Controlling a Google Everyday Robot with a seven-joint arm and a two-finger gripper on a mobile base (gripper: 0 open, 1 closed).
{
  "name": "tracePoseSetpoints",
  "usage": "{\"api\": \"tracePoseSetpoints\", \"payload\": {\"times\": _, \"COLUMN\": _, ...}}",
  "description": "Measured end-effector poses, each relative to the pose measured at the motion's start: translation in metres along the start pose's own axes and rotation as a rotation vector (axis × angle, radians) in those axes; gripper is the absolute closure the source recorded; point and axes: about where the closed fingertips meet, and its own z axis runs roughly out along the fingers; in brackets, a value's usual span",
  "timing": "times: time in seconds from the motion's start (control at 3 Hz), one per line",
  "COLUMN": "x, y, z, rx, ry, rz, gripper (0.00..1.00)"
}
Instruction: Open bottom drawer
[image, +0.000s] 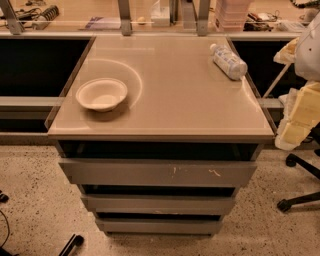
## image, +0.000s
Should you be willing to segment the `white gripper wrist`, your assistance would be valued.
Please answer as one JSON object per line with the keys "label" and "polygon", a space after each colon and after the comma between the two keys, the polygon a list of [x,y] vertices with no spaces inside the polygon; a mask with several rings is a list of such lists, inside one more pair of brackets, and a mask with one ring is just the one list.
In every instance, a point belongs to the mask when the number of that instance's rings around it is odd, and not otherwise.
{"label": "white gripper wrist", "polygon": [[[295,62],[298,38],[291,40],[273,61],[279,64]],[[299,146],[311,130],[320,122],[320,83],[308,81],[301,89],[291,88],[287,94],[280,95],[284,117],[277,129],[275,146],[290,151]]]}

